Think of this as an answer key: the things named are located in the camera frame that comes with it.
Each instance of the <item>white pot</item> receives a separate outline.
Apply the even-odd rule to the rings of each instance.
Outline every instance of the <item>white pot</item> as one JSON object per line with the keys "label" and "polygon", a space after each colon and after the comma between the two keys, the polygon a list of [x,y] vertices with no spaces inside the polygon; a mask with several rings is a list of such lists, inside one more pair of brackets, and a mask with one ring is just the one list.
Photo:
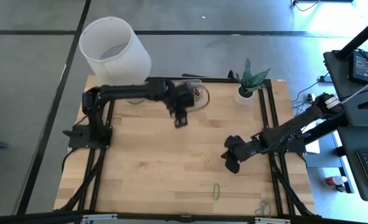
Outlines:
{"label": "white pot", "polygon": [[238,104],[240,104],[240,105],[248,105],[248,104],[250,104],[250,102],[252,101],[252,99],[254,97],[254,92],[253,92],[253,95],[251,97],[245,98],[245,97],[242,97],[239,94],[239,88],[240,88],[240,86],[238,86],[238,90],[235,93],[235,101]]}

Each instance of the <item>wooden table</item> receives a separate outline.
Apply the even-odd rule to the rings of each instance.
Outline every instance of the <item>wooden table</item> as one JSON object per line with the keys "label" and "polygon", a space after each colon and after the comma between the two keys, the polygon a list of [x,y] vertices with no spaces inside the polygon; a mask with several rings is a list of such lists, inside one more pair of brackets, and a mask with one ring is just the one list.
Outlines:
{"label": "wooden table", "polygon": [[[271,82],[278,120],[284,123],[293,117],[288,87],[284,80]],[[89,76],[85,90],[97,85],[97,78]],[[255,215],[265,200],[271,205],[271,215],[276,215],[268,156],[258,154],[241,163],[236,175],[220,158],[227,150],[226,137],[238,134],[248,141],[263,128],[258,93],[250,105],[241,106],[234,100],[237,83],[204,85],[210,91],[210,104],[190,113],[188,126],[181,129],[174,128],[163,103],[115,102],[113,139],[106,151],[96,211]],[[272,124],[268,97],[265,101]],[[82,117],[79,110],[77,121]],[[65,205],[82,183],[87,159],[88,149],[78,150],[67,159],[55,208]],[[287,153],[286,163],[292,188],[315,212],[304,161],[297,154]],[[218,201],[212,198],[215,183],[220,185]],[[89,207],[91,192],[90,186],[85,208]],[[282,187],[280,192],[284,212],[288,213]]]}

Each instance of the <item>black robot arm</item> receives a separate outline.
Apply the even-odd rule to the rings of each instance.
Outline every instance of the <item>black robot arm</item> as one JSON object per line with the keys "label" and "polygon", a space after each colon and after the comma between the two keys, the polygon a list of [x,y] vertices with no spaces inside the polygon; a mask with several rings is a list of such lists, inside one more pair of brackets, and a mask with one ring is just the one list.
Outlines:
{"label": "black robot arm", "polygon": [[226,159],[225,166],[233,173],[239,172],[239,163],[255,154],[283,152],[285,145],[294,139],[303,139],[301,128],[319,119],[334,118],[342,113],[342,105],[334,95],[323,93],[318,96],[305,112],[276,128],[267,128],[251,136],[245,142],[240,136],[229,136],[225,140],[228,151],[221,155]]}
{"label": "black robot arm", "polygon": [[102,111],[111,100],[146,98],[162,101],[174,125],[187,125],[187,108],[194,106],[194,90],[190,83],[175,85],[171,81],[159,79],[144,85],[94,87],[82,95],[82,111],[88,116],[88,125],[75,124],[71,131],[64,131],[70,137],[71,148],[101,148],[110,145],[112,126],[103,124]]}

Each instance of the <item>red object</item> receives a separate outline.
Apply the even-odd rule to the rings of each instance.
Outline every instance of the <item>red object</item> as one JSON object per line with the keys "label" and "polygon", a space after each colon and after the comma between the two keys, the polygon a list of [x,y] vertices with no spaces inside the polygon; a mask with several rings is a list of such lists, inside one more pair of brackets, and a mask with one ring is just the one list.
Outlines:
{"label": "red object", "polygon": [[342,185],[345,182],[347,182],[347,177],[333,176],[325,178],[325,183],[328,184],[329,186]]}

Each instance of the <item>concrete floor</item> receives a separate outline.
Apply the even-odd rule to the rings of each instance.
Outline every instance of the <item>concrete floor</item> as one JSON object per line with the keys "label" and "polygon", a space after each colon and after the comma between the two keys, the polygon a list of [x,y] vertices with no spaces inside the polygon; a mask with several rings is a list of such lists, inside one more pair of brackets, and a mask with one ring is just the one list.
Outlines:
{"label": "concrete floor", "polygon": [[[84,4],[85,0],[0,0],[0,30],[75,30]],[[301,3],[300,7],[311,4]],[[368,1],[321,2],[312,10],[300,12],[290,7],[289,0],[98,0],[92,1],[85,24],[105,16],[121,17],[134,30],[307,31],[309,34],[303,36],[290,32],[264,36],[139,36],[152,59],[151,76],[191,73],[226,77],[230,69],[242,72],[248,57],[254,70],[271,68],[269,78],[287,80],[290,95],[295,98],[297,92],[326,73],[322,53],[342,48],[368,24]],[[0,35],[0,140],[10,145],[0,150],[0,215],[14,213],[72,40],[71,35]],[[368,42],[362,48],[368,51]],[[78,50],[29,213],[53,208],[68,143],[62,131],[75,121],[81,92],[92,73]],[[323,91],[334,93],[334,88],[319,84],[302,96]],[[357,193],[340,194],[318,184],[329,172],[309,169],[318,214],[368,222],[368,209],[354,212],[360,203],[368,207]]]}

